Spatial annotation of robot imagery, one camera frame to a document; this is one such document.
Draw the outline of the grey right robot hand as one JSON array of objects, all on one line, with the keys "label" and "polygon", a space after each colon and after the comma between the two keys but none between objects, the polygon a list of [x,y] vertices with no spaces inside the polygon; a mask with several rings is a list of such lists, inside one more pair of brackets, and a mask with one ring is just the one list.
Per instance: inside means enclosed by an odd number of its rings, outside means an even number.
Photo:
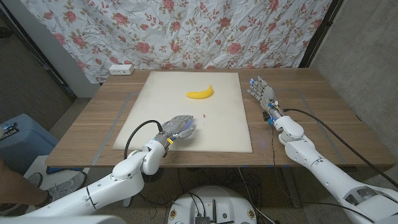
[{"label": "grey right robot hand", "polygon": [[255,97],[272,122],[284,115],[273,89],[261,77],[250,79],[248,93]]}]

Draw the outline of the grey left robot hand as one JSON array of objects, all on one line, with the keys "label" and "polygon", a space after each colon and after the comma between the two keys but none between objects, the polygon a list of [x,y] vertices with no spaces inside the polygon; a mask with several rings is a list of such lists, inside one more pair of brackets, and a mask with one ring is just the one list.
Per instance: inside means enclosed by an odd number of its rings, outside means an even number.
[{"label": "grey left robot hand", "polygon": [[196,125],[192,124],[192,115],[178,115],[162,125],[162,132],[157,134],[155,141],[165,144],[168,139],[185,139],[189,137],[196,129]]}]

